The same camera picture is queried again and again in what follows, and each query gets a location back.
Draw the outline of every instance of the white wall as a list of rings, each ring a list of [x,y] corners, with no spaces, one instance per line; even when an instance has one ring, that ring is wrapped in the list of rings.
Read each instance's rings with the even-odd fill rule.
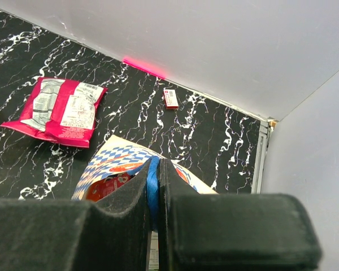
[[[0,0],[182,85],[282,119],[339,70],[339,0]]]
[[[339,271],[339,73],[276,127],[263,193],[295,195],[323,245],[321,271]]]

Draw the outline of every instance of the small red box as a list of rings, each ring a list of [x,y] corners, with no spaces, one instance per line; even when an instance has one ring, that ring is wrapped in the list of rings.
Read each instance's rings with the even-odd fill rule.
[[[177,109],[179,107],[176,91],[174,89],[165,89],[163,91],[163,96],[167,109]]]

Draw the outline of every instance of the metal edge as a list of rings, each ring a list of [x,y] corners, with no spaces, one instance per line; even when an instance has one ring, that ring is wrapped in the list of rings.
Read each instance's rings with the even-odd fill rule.
[[[253,175],[253,183],[251,186],[252,194],[260,194],[262,185],[262,173],[264,170],[264,162],[267,151],[268,139],[268,123],[262,122],[259,129],[259,139],[256,150],[255,169]]]
[[[246,115],[248,115],[248,116],[251,116],[251,117],[253,117],[253,118],[257,119],[257,120],[260,120],[261,122],[268,123],[268,119],[267,119],[266,117],[261,117],[261,116],[259,116],[259,115],[257,115],[257,114],[254,114],[254,113],[252,113],[252,112],[250,112],[250,111],[247,111],[247,110],[244,110],[244,109],[242,109],[242,108],[240,108],[240,107],[238,107],[238,106],[235,106],[235,105],[233,105],[233,104],[230,104],[230,103],[228,103],[228,102],[225,102],[224,100],[221,100],[221,99],[219,99],[219,98],[216,98],[216,97],[214,97],[214,96],[212,96],[212,95],[206,94],[206,93],[201,92],[201,91],[198,91],[198,90],[191,89],[191,88],[189,88],[189,87],[187,87],[187,86],[181,85],[181,84],[176,83],[176,82],[174,82],[174,81],[172,81],[172,80],[169,80],[169,79],[167,79],[167,78],[166,78],[166,81],[168,81],[168,82],[170,82],[170,83],[172,83],[172,84],[174,84],[174,85],[176,85],[176,86],[179,86],[179,87],[181,87],[181,88],[184,88],[184,89],[186,89],[186,90],[192,91],[193,93],[196,93],[196,94],[198,94],[198,95],[204,96],[204,97],[207,98],[207,99],[214,100],[215,102],[218,102],[218,103],[220,103],[220,104],[222,104],[222,105],[224,105],[224,106],[230,107],[230,108],[232,108],[232,109],[234,109],[234,110],[236,110],[236,111],[239,111],[239,112],[244,113],[244,114],[246,114]]]

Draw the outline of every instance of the black marble surface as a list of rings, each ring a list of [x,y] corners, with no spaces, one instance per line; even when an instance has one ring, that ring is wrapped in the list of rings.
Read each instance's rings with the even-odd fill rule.
[[[179,161],[219,193],[249,193],[260,122],[0,11],[0,125],[16,120],[39,76],[108,88],[90,149],[0,127],[0,198],[67,198],[112,134]],[[180,107],[166,110],[164,88]]]

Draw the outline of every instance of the red snack bag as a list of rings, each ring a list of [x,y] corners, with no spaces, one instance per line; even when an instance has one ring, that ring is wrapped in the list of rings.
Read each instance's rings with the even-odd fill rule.
[[[1,126],[50,142],[89,148],[95,113],[106,90],[78,81],[41,77],[19,120]]]
[[[128,175],[127,172],[123,172],[97,181],[89,186],[85,199],[97,202],[126,184],[131,178],[132,176]]]

